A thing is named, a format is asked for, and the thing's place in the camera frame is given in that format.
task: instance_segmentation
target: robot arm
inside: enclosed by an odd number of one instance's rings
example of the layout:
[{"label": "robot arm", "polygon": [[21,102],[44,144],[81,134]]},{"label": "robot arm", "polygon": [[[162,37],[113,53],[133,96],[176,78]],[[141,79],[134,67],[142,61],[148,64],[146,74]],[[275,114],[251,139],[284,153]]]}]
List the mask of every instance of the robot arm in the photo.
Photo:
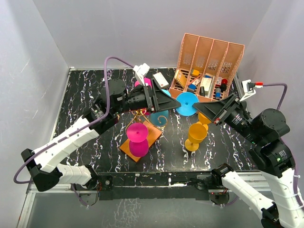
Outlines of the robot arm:
[{"label": "robot arm", "polygon": [[[27,169],[39,191],[51,189],[58,183],[76,183],[81,185],[95,186],[97,175],[89,165],[68,166],[60,162],[81,147],[84,143],[103,134],[110,127],[118,123],[119,114],[146,108],[147,111],[160,112],[180,107],[180,103],[167,96],[152,79],[152,86],[141,84],[142,77],[149,70],[147,65],[135,66],[136,78],[140,85],[136,86],[131,92],[127,93],[123,80],[113,79],[108,82],[110,94],[109,114],[101,121],[84,128],[80,132],[70,136],[74,131],[92,123],[102,117],[106,111],[106,92],[101,90],[101,95],[97,98],[94,105],[87,110],[70,128],[54,138],[48,144],[35,149],[25,149],[21,156],[27,164]],[[37,152],[55,144],[51,148],[43,151],[37,157],[32,158]]]},{"label": "robot arm", "polygon": [[218,102],[195,103],[193,107],[216,125],[227,123],[255,146],[249,153],[269,183],[275,203],[248,186],[227,164],[212,171],[215,184],[235,192],[259,216],[265,228],[304,227],[300,204],[303,200],[299,191],[293,191],[295,161],[280,139],[290,131],[284,115],[269,108],[252,119],[246,102],[240,102],[235,94]]}]

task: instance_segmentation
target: yellow object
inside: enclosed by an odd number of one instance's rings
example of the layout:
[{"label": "yellow object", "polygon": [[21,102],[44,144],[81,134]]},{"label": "yellow object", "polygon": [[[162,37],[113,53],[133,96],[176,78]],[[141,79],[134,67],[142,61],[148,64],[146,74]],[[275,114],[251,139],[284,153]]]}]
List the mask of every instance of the yellow object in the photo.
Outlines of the yellow object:
[{"label": "yellow object", "polygon": [[207,130],[206,128],[199,124],[194,123],[190,126],[189,132],[188,132],[188,139],[192,143],[200,143],[203,141],[204,138],[207,136]]},{"label": "yellow object", "polygon": [[209,129],[208,124],[202,124],[200,121],[197,121],[196,123],[203,125],[206,128],[206,130],[208,131],[208,129]]},{"label": "yellow object", "polygon": [[184,89],[186,87],[186,83],[187,83],[187,78],[185,77],[185,75],[180,71],[177,70],[175,72],[175,76],[174,76],[175,80],[180,84],[180,86]]},{"label": "yellow object", "polygon": [[189,139],[187,139],[185,141],[185,147],[188,151],[196,151],[199,148],[199,144],[198,143],[191,143]]},{"label": "yellow object", "polygon": [[199,74],[200,74],[200,72],[198,70],[193,69],[191,71],[191,75],[193,75],[193,76],[198,76]]},{"label": "yellow object", "polygon": [[202,113],[199,113],[199,121],[202,124],[209,124],[209,123],[211,123],[211,121],[207,117],[205,117]]}]

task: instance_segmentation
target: black marble table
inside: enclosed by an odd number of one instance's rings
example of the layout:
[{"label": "black marble table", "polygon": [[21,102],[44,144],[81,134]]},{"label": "black marble table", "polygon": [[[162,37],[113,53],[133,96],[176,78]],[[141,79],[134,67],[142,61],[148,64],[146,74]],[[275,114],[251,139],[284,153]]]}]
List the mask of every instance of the black marble table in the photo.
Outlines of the black marble table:
[{"label": "black marble table", "polygon": [[[171,83],[174,68],[151,69],[147,75],[161,72]],[[100,89],[105,85],[103,70],[75,70],[70,74],[65,91],[54,137],[70,127],[89,108]],[[120,78],[131,91],[136,82],[131,69],[116,69],[107,72],[108,79]],[[235,84],[230,92],[237,92]],[[120,121],[100,137],[91,140],[77,149],[63,164],[90,164],[97,172],[125,171],[208,171],[222,163],[230,164],[236,170],[256,169],[249,158],[250,143],[228,125],[215,126],[209,124],[208,136],[195,152],[187,152],[184,142],[188,138],[189,126],[198,121],[197,115],[180,116],[170,110],[171,122],[163,130],[162,136],[149,149],[148,154],[135,163],[119,147],[127,139],[125,128],[131,121],[131,113],[122,114]]]}]

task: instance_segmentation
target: wooden stand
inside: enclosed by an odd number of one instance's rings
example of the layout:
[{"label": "wooden stand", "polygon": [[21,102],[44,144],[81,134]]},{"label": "wooden stand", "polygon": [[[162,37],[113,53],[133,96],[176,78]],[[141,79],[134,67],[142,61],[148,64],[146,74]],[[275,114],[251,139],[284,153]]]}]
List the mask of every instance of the wooden stand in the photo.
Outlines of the wooden stand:
[{"label": "wooden stand", "polygon": [[[148,143],[149,148],[155,143],[155,141],[161,136],[162,131],[157,129],[156,127],[152,126],[148,121],[143,122],[143,124],[148,128]],[[130,158],[132,158],[135,162],[138,162],[140,160],[140,157],[135,157],[130,152],[129,148],[129,139],[127,139],[121,146],[120,149],[126,153]]]}]

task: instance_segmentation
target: gray floor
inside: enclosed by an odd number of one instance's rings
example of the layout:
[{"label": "gray floor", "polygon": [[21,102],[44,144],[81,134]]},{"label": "gray floor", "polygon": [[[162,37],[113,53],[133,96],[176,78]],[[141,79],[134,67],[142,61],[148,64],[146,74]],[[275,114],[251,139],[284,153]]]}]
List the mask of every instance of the gray floor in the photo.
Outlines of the gray floor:
[{"label": "gray floor", "polygon": [[193,199],[120,199],[99,201],[86,209],[80,207],[73,194],[45,193],[36,195],[27,227],[259,228],[262,225],[241,200],[221,209]]}]

